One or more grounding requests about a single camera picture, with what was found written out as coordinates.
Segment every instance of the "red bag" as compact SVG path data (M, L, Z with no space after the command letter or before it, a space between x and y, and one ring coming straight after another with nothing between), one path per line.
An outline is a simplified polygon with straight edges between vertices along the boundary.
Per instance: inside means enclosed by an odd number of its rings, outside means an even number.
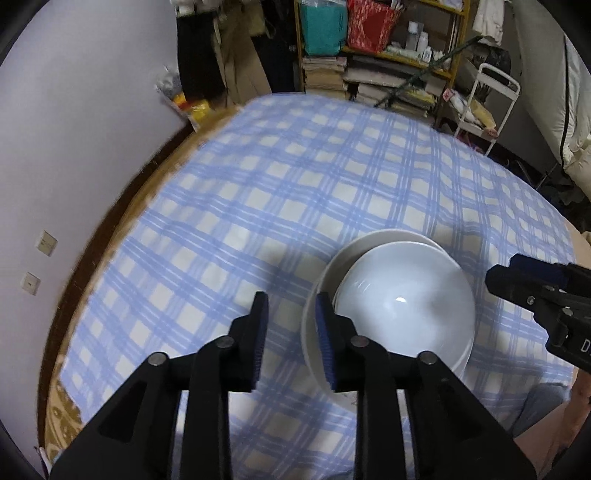
M374 0L348 0L349 31L347 44L351 48L377 53L386 48L390 32L402 10Z

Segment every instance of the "checkered blanket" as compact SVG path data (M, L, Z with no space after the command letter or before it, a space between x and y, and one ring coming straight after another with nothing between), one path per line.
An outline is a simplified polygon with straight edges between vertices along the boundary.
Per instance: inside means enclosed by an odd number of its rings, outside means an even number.
M88 421L149 353L194 352L269 294L261 380L230 397L237 478L322 478L352 466L355 416L314 384L302 309L338 250L382 228L421 232L462 266L476 299L464 382L509 422L571 366L531 314L486 292L522 252L569 262L564 219L453 138L393 113L315 96L251 102L161 189L90 295L61 381Z

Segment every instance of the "screw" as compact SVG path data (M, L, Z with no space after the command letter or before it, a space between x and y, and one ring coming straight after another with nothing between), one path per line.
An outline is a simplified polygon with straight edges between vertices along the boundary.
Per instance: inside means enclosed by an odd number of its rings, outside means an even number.
M369 339L367 337L362 336L362 335L355 335L351 339L351 345L359 347L359 348L364 348L369 345Z
M433 352L430 352L429 350L425 350L424 352L418 354L418 359L424 364L432 365L437 362L437 355L435 355Z
M218 348L230 348L232 345L234 345L234 339L229 335L225 335L216 340L216 346Z
M166 353L154 352L152 353L152 355L148 357L148 363L150 365L153 365L154 367L157 367L159 365L162 365L167 358L168 357L166 356Z

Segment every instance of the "bottle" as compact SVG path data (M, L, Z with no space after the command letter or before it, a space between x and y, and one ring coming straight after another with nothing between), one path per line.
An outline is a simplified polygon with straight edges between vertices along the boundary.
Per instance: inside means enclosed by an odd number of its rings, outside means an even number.
M417 43L417 52L419 55L423 55L423 52L425 51L425 48L427 48L428 44L429 34L427 32L421 32Z
M422 61L425 63L429 63L431 61L431 47L427 47L425 48L425 51L423 52L423 56L422 56Z
M416 51L418 41L418 24L416 22L408 22L408 35L405 48L407 50Z

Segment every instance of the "white wall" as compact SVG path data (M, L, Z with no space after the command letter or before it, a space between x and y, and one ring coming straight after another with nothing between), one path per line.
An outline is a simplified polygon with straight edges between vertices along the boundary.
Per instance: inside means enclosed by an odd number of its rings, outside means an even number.
M0 66L0 419L36 466L56 304L109 206L182 126L153 87L175 62L168 0L50 0ZM43 229L51 258L34 247ZM20 289L26 271L36 296Z

